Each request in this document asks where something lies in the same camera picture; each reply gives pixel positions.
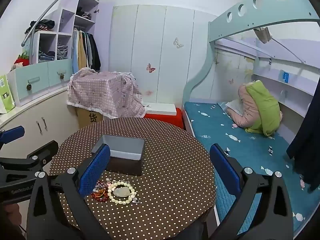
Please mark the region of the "white shelf unit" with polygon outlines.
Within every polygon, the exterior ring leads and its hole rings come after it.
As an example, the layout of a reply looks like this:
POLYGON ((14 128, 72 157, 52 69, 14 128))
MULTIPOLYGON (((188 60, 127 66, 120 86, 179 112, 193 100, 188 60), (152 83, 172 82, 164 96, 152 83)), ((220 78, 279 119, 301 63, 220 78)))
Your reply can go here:
POLYGON ((39 62, 39 52, 57 51, 58 46, 67 45, 67 57, 71 57, 74 29, 94 34, 94 25, 99 12, 98 0, 60 0, 56 10, 44 18, 55 22, 53 29, 39 30, 26 43, 30 64, 39 62))

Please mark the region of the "green paper bag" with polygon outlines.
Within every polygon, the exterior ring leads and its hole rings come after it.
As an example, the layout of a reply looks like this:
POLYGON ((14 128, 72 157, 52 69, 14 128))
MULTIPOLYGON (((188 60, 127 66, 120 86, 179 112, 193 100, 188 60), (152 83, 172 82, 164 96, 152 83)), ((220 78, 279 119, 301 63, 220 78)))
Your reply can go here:
POLYGON ((6 114, 15 108, 6 75, 0 77, 0 96, 0 114, 6 114))

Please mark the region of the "green and pink quilt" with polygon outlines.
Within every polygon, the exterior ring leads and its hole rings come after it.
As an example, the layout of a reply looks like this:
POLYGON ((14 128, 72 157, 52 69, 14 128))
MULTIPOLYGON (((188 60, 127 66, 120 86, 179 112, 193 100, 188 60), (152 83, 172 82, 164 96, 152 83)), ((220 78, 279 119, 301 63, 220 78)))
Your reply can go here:
POLYGON ((230 103, 226 107, 226 112, 234 123, 248 133, 272 136, 283 118, 278 100, 260 80, 241 85, 238 97, 233 101, 238 104, 238 110, 230 103))

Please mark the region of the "white wardrobe doors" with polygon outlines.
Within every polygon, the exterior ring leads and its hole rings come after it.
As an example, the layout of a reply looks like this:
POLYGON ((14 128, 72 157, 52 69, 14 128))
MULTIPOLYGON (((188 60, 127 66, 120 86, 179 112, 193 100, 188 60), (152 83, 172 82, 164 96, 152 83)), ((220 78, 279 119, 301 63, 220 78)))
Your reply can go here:
POLYGON ((181 107, 183 89, 202 68, 215 15, 164 5, 114 7, 108 69, 132 73, 144 102, 181 107))

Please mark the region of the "white lid board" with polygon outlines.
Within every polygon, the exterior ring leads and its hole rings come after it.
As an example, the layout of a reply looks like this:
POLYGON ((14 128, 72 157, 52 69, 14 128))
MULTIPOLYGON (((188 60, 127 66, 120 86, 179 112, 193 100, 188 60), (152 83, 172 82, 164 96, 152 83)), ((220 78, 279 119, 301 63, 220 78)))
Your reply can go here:
POLYGON ((147 114, 176 115, 176 107, 171 103, 144 102, 143 106, 147 114))

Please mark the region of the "red storage box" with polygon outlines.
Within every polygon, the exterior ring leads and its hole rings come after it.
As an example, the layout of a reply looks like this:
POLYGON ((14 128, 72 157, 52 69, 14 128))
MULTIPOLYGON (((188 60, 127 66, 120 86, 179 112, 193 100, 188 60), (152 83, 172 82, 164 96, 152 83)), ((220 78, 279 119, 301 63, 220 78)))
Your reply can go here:
POLYGON ((167 122, 181 129, 184 129, 182 111, 179 108, 176 108, 176 115, 146 114, 144 118, 167 122))

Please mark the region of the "pink charm trinket cluster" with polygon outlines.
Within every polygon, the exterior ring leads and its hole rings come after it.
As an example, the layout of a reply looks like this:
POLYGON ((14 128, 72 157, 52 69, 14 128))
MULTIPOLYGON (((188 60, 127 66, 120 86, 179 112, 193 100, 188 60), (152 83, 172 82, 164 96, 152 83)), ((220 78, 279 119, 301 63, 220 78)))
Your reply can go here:
POLYGON ((107 181, 98 180, 93 189, 93 193, 102 193, 105 191, 112 192, 113 191, 112 184, 114 184, 115 182, 116 182, 115 180, 107 180, 107 181))

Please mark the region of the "pink checkered cloth cover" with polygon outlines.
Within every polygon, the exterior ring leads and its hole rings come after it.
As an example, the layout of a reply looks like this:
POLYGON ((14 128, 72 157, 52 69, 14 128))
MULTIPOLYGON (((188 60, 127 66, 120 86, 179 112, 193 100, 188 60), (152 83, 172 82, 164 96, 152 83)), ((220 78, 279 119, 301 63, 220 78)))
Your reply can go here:
POLYGON ((82 68, 67 85, 67 104, 110 119, 146 115, 142 94, 132 73, 96 72, 82 68))

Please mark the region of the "teal bunk bed frame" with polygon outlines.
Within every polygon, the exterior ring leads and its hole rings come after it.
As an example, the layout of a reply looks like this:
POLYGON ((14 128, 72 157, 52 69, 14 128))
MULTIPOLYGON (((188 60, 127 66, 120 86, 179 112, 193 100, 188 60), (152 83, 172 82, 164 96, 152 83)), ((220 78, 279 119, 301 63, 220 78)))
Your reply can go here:
POLYGON ((318 22, 310 0, 243 0, 208 23, 206 59, 199 72, 187 82, 182 102, 190 100, 194 87, 210 72, 214 63, 215 41, 254 28, 291 22, 318 22))

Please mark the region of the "cardboard box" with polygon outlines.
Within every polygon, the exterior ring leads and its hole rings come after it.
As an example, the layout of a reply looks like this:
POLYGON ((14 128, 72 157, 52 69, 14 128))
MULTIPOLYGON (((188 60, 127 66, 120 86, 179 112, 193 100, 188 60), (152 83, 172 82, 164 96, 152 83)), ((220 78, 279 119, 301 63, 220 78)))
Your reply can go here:
POLYGON ((95 111, 88 111, 83 108, 75 108, 79 128, 84 128, 93 123, 103 121, 103 116, 95 111))

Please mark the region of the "teal drawer unit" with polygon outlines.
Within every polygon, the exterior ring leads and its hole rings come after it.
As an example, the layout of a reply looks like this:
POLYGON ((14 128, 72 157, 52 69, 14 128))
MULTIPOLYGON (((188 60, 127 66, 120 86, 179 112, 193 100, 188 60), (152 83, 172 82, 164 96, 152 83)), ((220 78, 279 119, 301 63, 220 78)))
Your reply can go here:
POLYGON ((72 75, 71 59, 43 62, 17 68, 7 74, 17 107, 67 86, 72 75))

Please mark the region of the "hanging clothes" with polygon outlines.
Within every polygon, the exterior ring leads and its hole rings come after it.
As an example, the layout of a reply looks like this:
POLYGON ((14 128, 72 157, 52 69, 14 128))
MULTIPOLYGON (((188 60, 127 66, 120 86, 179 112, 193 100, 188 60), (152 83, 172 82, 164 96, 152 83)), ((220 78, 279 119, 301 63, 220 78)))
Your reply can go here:
POLYGON ((85 67, 100 72, 101 61, 97 44, 92 34, 74 28, 72 44, 73 74, 85 67))

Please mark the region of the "brown polka dot tablecloth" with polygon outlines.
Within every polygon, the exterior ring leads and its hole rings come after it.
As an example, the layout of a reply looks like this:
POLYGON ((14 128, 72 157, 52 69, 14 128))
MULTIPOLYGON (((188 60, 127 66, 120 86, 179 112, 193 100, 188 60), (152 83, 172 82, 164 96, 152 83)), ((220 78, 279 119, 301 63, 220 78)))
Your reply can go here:
POLYGON ((127 181, 138 203, 99 202, 87 206, 113 239, 167 239, 203 222, 215 204, 214 168, 204 146, 187 131, 145 118, 97 122, 70 135, 50 165, 50 174, 77 167, 102 135, 145 140, 141 176, 106 171, 101 180, 127 181))

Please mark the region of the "pale jade pendant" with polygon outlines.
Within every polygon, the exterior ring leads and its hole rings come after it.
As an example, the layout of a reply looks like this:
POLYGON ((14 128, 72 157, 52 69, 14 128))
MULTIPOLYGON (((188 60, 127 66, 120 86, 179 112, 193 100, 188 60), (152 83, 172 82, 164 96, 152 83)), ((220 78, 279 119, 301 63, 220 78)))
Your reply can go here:
POLYGON ((113 194, 116 196, 116 197, 119 197, 119 198, 126 198, 128 196, 131 195, 131 191, 128 187, 117 187, 114 191, 113 191, 113 194))

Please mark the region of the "grey metal tin box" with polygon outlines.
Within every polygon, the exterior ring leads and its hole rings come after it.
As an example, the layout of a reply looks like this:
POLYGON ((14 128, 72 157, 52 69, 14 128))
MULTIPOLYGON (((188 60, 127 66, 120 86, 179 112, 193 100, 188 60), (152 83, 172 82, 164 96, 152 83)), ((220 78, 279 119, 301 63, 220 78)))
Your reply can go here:
POLYGON ((141 176, 145 140, 142 138, 102 135, 91 152, 96 153, 102 145, 110 149, 110 159, 105 170, 130 176, 141 176))

